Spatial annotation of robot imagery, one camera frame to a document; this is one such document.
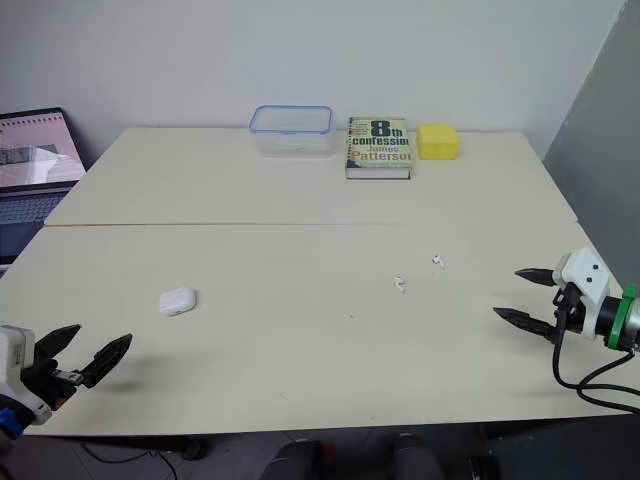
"floor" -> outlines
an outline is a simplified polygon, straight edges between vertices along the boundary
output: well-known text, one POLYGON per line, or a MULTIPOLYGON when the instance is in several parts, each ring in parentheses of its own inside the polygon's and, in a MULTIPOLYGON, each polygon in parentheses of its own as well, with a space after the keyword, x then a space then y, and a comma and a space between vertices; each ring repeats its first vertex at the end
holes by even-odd
MULTIPOLYGON (((497 457, 503 479, 637 478, 639 428, 640 417, 623 415, 534 428, 490 441, 485 436, 490 429, 476 424, 244 433, 206 437, 212 449, 199 461, 184 461, 178 454, 165 455, 180 480, 258 480, 283 445, 296 439, 317 439, 335 447, 331 460, 333 478, 382 480, 388 445, 399 433, 411 432, 433 448, 448 480, 469 479, 467 456, 489 452, 497 457)), ((95 454, 111 460, 141 453, 88 446, 95 454)), ((3 463, 19 480, 173 478, 157 454, 129 463, 104 464, 91 458, 77 442, 43 437, 24 436, 3 463)))

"cable on floor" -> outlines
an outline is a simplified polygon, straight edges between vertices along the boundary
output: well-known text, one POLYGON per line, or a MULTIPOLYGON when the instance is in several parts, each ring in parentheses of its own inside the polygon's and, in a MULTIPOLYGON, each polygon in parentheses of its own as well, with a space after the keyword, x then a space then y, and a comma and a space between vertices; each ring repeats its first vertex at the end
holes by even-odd
POLYGON ((151 452, 146 451, 144 453, 141 453, 140 455, 135 455, 133 457, 129 457, 129 458, 122 458, 122 459, 118 459, 118 460, 111 460, 108 458, 102 458, 99 457, 97 454, 95 454, 89 447, 87 447, 84 443, 81 443, 80 446, 82 447, 82 449, 87 452, 89 454, 89 456, 91 458, 93 458, 94 460, 97 460, 100 463, 108 463, 110 465, 117 465, 120 463, 128 463, 128 462, 133 462, 134 460, 138 460, 139 458, 145 457, 147 455, 149 455, 151 452))
MULTIPOLYGON (((162 453, 160 452, 154 452, 151 450, 147 450, 144 453, 141 453, 139 455, 134 455, 133 457, 129 457, 129 458, 122 458, 122 459, 116 459, 116 460, 112 460, 109 458, 102 458, 99 455, 97 455, 95 452, 93 452, 87 445, 85 445, 84 443, 81 443, 80 446, 82 447, 82 449, 87 452, 87 454, 93 458, 94 460, 100 462, 100 463, 106 463, 108 465, 119 465, 119 464, 123 464, 123 463, 129 463, 129 462, 134 462, 136 460, 141 459, 142 457, 146 457, 147 455, 150 457, 160 457, 160 459, 167 464, 167 466, 169 467, 169 469, 171 470, 171 475, 173 476, 173 480, 178 480, 178 472, 176 471, 176 469, 174 468, 174 466, 171 464, 171 462, 169 461, 169 459, 167 457, 165 457, 162 453)), ((13 477, 11 476, 7 476, 7 480, 13 480, 13 477)))

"table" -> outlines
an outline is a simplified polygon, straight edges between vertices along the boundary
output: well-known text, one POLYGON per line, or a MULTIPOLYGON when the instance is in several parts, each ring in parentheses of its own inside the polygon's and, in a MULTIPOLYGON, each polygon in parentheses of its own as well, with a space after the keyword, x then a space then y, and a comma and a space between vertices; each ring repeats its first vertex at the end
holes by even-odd
POLYGON ((246 129, 129 129, 46 223, 576 221, 522 133, 462 133, 457 160, 416 160, 410 181, 378 182, 345 179, 337 138, 330 158, 274 159, 246 129))
MULTIPOLYGON (((589 240, 574 222, 46 227, 0 279, 3 321, 82 330, 83 367, 124 361, 30 433, 148 435, 601 415, 555 383, 552 346, 492 306, 550 319, 554 291, 513 275, 589 240), (445 269, 431 262, 435 253, 445 269), (393 277, 406 279, 403 294, 393 277), (169 318, 160 293, 190 286, 169 318)), ((619 294, 615 286, 614 293, 619 294)), ((567 334, 577 379, 619 356, 567 334)), ((606 380, 633 385, 638 364, 606 380)))

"white wall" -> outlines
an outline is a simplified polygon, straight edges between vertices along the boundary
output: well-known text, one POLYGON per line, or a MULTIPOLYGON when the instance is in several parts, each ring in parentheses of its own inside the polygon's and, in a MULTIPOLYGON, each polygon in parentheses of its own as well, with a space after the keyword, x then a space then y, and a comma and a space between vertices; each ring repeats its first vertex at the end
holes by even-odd
POLYGON ((0 0, 0 111, 61 105, 91 157, 131 125, 264 103, 524 129, 540 156, 623 0, 0 0))

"yellow sponge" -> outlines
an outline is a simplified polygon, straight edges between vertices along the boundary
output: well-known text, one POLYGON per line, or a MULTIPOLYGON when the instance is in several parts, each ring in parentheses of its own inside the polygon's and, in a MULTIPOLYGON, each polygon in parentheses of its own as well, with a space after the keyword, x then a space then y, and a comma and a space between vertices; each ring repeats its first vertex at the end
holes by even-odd
POLYGON ((458 147, 458 134, 452 125, 421 123, 418 127, 418 152, 422 160, 453 160, 458 147))

